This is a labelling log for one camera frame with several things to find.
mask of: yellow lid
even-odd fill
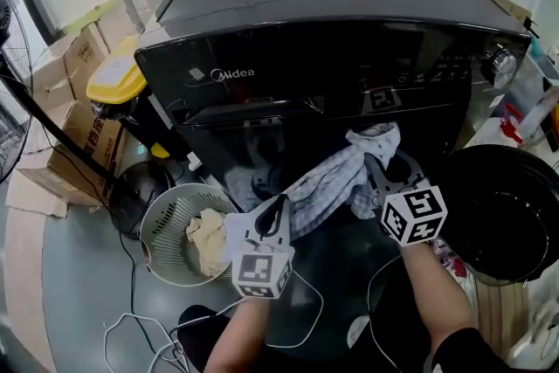
[[[126,36],[87,83],[90,100],[121,104],[136,97],[148,84],[134,60],[138,36]]]
[[[166,159],[170,156],[167,150],[159,143],[154,143],[154,146],[151,147],[151,154],[155,157],[159,157],[160,159]]]

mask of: black pot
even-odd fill
[[[539,278],[559,259],[559,176],[519,149],[451,154],[431,176],[448,217],[440,236],[492,286]]]

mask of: crumpled cloth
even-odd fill
[[[346,139],[350,146],[285,190],[291,202],[291,239],[314,230],[344,202],[360,219],[375,216],[373,199],[378,194],[369,181],[365,154],[372,154],[386,169],[400,143],[400,130],[396,123],[382,123],[359,134],[349,130]]]
[[[224,227],[223,213],[205,209],[200,218],[192,218],[186,228],[186,237],[198,249],[200,271],[208,276],[219,275],[227,263],[222,261],[227,231]]]

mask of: power cord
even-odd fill
[[[158,357],[161,357],[162,359],[166,359],[165,357],[162,356],[162,352],[164,351],[164,349],[167,349],[168,347],[170,347],[170,346],[172,346],[172,345],[175,345],[176,342],[173,342],[173,341],[171,340],[171,338],[169,337],[169,334],[168,334],[167,331],[165,330],[165,327],[164,327],[158,320],[152,319],[151,317],[144,317],[143,315],[137,315],[137,314],[131,314],[131,313],[124,313],[124,314],[121,315],[121,317],[119,318],[118,321],[116,321],[113,325],[111,325],[109,328],[107,328],[107,331],[105,331],[105,335],[104,335],[104,337],[103,337],[103,356],[104,356],[104,358],[105,358],[105,364],[107,365],[108,369],[109,369],[112,373],[115,373],[114,370],[113,370],[113,367],[111,367],[111,364],[108,362],[108,359],[107,359],[107,338],[108,338],[108,334],[109,334],[113,329],[115,329],[116,327],[118,327],[118,326],[121,324],[122,320],[124,320],[125,317],[134,317],[137,321],[138,321],[139,319],[144,320],[144,321],[152,321],[153,323],[155,323],[156,325],[158,325],[159,328],[162,329],[163,333],[165,334],[165,336],[166,336],[167,339],[169,340],[169,343],[168,343],[167,345],[165,345],[164,347],[162,347],[161,349],[157,350],[157,352],[155,353],[155,359],[157,359]],[[180,359],[181,359],[181,358],[183,359],[184,364],[181,364],[181,363],[180,363]],[[177,367],[180,371],[184,371],[184,372],[186,372],[186,373],[190,373],[189,368],[188,368],[188,364],[186,363],[186,360],[185,360],[185,358],[184,358],[184,353],[183,353],[183,352],[181,352],[181,357],[177,358],[176,360],[179,362],[180,368],[179,368],[177,365],[175,365],[175,364],[173,364],[173,363],[171,363],[171,362],[169,362],[169,363],[171,363],[171,365],[173,365],[174,367]]]
[[[89,180],[87,178],[87,176],[85,174],[83,174],[81,172],[81,170],[78,168],[78,166],[74,163],[74,161],[66,154],[64,154],[64,152],[60,151],[59,149],[55,148],[54,145],[52,145],[51,143],[51,139],[49,138],[48,133],[46,132],[45,126],[41,123],[41,128],[43,128],[43,132],[45,133],[46,136],[46,140],[48,141],[49,146],[51,147],[51,149],[57,153],[59,153],[60,155],[62,155],[75,169],[76,171],[78,171],[78,173],[91,185],[91,187],[93,188],[93,191],[95,192],[95,195],[97,196],[97,198],[99,199],[99,202],[101,203],[101,205],[105,208],[105,210],[107,210],[109,216],[111,217],[111,219],[114,218],[113,213],[111,212],[111,210],[105,205],[105,202],[103,201],[103,199],[101,198],[99,192],[97,191],[97,189],[95,188],[95,185],[93,184],[93,182],[91,180]],[[134,224],[134,227],[137,225],[138,222],[141,221],[144,213],[146,212],[146,209],[149,206],[149,203],[151,201],[151,198],[154,194],[154,190],[152,190],[151,194],[149,195],[149,199],[146,202],[146,205],[144,206],[144,210],[142,211],[140,217],[138,218],[138,220],[136,221],[136,223]],[[124,245],[124,241],[122,240],[122,233],[119,229],[119,241],[121,242],[121,247],[122,250],[127,254],[127,256],[130,258],[130,261],[132,262],[132,271],[130,273],[130,311],[131,314],[135,314],[134,311],[134,297],[135,297],[135,273],[136,273],[136,262],[134,260],[134,257],[132,256],[132,254],[128,251],[128,249],[126,248],[126,246]],[[155,349],[153,344],[151,343],[151,340],[149,339],[148,336],[148,332],[146,331],[146,329],[143,327],[143,325],[141,324],[139,319],[136,319],[136,322],[138,323],[138,325],[140,326],[140,329],[146,339],[146,342],[149,345],[149,349],[151,349],[152,353],[155,354]],[[183,366],[181,365],[181,367],[179,368],[176,364],[173,363],[173,361],[163,358],[165,361],[169,362],[170,365],[172,365],[173,367],[175,367],[177,370],[181,371],[182,373],[188,373],[188,369],[184,369]]]
[[[373,337],[373,342],[375,343],[376,347],[378,348],[378,350],[383,354],[383,356],[386,358],[386,360],[392,365],[392,367],[394,367],[396,370],[398,370],[400,373],[402,373],[402,371],[397,367],[397,365],[394,363],[394,361],[392,361],[392,359],[390,359],[390,357],[384,352],[384,350],[381,348],[381,346],[378,344],[378,342],[376,341],[375,338],[375,333],[373,332],[373,322],[371,320],[372,317],[372,313],[371,313],[371,309],[370,309],[370,285],[373,284],[373,280],[376,278],[376,276],[381,273],[386,267],[390,266],[392,263],[394,263],[394,261],[401,259],[402,255],[398,255],[397,257],[391,259],[388,263],[386,263],[383,267],[381,267],[378,271],[375,272],[375,274],[370,278],[369,280],[369,284],[367,285],[367,309],[369,310],[369,328],[370,328],[370,335]]]
[[[324,297],[322,297],[322,294],[320,292],[318,292],[318,290],[312,286],[308,281],[306,281],[297,271],[293,271],[293,273],[295,275],[297,275],[297,277],[299,277],[307,286],[309,286],[321,299],[321,308],[318,312],[318,314],[316,315],[316,318],[314,319],[313,325],[311,326],[310,330],[308,331],[307,335],[305,336],[305,338],[303,338],[303,340],[295,345],[272,345],[270,343],[267,343],[266,345],[268,347],[271,348],[276,348],[276,349],[296,349],[298,347],[300,347],[301,345],[303,345],[304,343],[307,342],[308,338],[310,337],[310,335],[313,333],[314,328],[316,327],[316,324],[318,322],[318,320],[321,318],[322,315],[322,309],[324,308]],[[194,325],[194,324],[198,324],[201,323],[202,321],[207,321],[213,317],[217,317],[219,315],[225,314],[227,311],[229,311],[230,309],[232,309],[233,307],[236,307],[239,303],[242,303],[245,300],[245,298],[242,298],[241,300],[235,301],[233,302],[231,305],[225,307],[224,309],[222,309],[221,311],[219,311],[218,313],[214,314],[214,315],[205,315],[203,317],[198,317],[196,319],[193,319],[191,321],[186,321],[184,323],[181,323],[180,325],[177,325],[176,327],[172,328],[168,333],[165,331],[165,327],[159,322],[156,321],[155,319],[151,319],[149,317],[143,317],[143,316],[139,316],[139,315],[135,315],[135,314],[130,314],[130,313],[125,313],[123,315],[121,315],[121,318],[114,324],[112,325],[110,328],[107,329],[107,331],[105,332],[105,338],[104,338],[104,346],[103,346],[103,353],[105,356],[105,362],[107,363],[107,367],[111,370],[111,373],[115,373],[114,370],[112,369],[112,367],[110,366],[110,364],[108,363],[107,360],[107,335],[110,331],[112,331],[113,329],[115,329],[122,321],[122,319],[124,319],[124,317],[126,316],[132,316],[132,317],[138,317],[144,320],[149,320],[149,321],[154,321],[156,322],[159,327],[165,331],[165,335],[167,336],[167,339],[169,340],[169,343],[163,345],[162,347],[160,347],[157,352],[155,353],[154,358],[151,361],[151,364],[149,365],[148,368],[148,373],[152,373],[153,369],[155,367],[155,364],[157,363],[157,359],[159,359],[161,357],[161,359],[164,359],[166,361],[176,361],[179,362],[179,364],[181,364],[181,360],[183,360],[184,364],[181,364],[181,366],[184,368],[186,366],[187,372],[190,373],[190,370],[188,370],[188,363],[186,362],[186,358],[184,356],[184,349],[183,346],[181,345],[181,343],[179,342],[178,338],[176,337],[176,335],[174,335],[174,333],[176,331],[178,331],[180,328],[184,328],[190,325]],[[175,349],[173,350],[173,352],[175,353],[175,350],[178,351],[178,356],[175,355],[174,359],[167,359],[165,357],[162,356],[162,353],[166,350],[169,349],[171,347],[175,347]]]
[[[186,172],[186,168],[184,168],[184,166],[183,166],[181,163],[179,163],[177,160],[175,160],[175,163],[176,163],[179,167],[181,167],[181,169],[183,170],[183,172],[181,173],[181,175],[180,175],[177,179],[173,179],[173,182],[174,182],[174,183],[177,183],[179,180],[181,180],[181,179],[183,178],[184,173]]]

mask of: cardboard box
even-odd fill
[[[522,8],[520,5],[517,5],[514,2],[511,2],[510,0],[494,0],[494,1],[498,3],[499,6],[503,10],[505,10],[509,15],[516,18],[516,20],[518,20],[521,24],[524,24],[524,19],[526,19],[526,17],[528,18],[532,17],[532,13],[530,11]]]
[[[54,108],[49,117],[97,163],[110,172],[118,172],[126,136],[118,121],[95,117],[90,103],[78,100]],[[60,152],[75,163],[83,176]],[[52,135],[49,134],[47,140],[43,127],[36,120],[31,123],[17,170],[70,204],[101,205],[93,186],[105,203],[110,196],[111,190],[106,186],[105,179],[95,174]]]
[[[72,100],[87,100],[89,77],[108,56],[94,24],[45,49],[33,65],[33,98],[45,110]]]

